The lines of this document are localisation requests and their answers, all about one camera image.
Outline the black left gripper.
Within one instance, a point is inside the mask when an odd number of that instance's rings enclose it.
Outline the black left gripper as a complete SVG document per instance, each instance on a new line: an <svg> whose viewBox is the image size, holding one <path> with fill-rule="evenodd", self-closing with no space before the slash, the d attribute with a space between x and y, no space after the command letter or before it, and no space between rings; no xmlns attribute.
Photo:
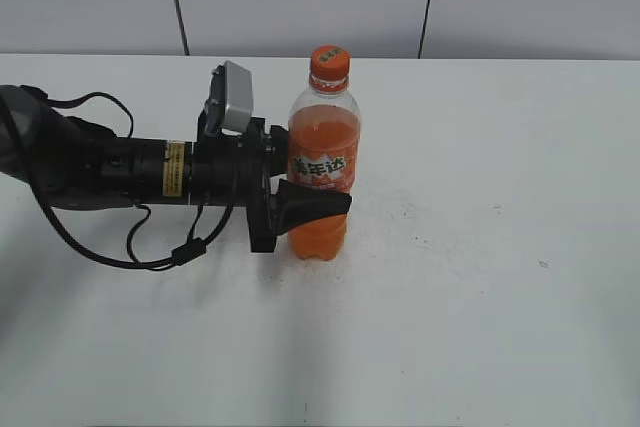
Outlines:
<svg viewBox="0 0 640 427"><path fill-rule="evenodd" d="M289 132L280 125L265 129L263 118L252 117L246 131L208 135L206 120L198 118L193 146L190 203L221 206L222 218L203 238L211 244L226 227L236 208L246 210L253 253L272 253L277 237L304 224L346 215L352 203L348 193L314 189L280 180L271 193L271 178L287 173Z"/></svg>

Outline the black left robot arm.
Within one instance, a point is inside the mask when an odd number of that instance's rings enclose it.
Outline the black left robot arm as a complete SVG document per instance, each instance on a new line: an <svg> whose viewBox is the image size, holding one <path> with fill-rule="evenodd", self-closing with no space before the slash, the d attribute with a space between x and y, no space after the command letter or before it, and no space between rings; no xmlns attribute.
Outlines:
<svg viewBox="0 0 640 427"><path fill-rule="evenodd" d="M54 208L94 211L134 205L242 207L250 248L274 251L279 236L348 212L346 193L314 190L272 177L285 173L288 132L250 119L241 135L200 132L196 141L119 137L61 109L29 86L1 88L38 187Z"/></svg>

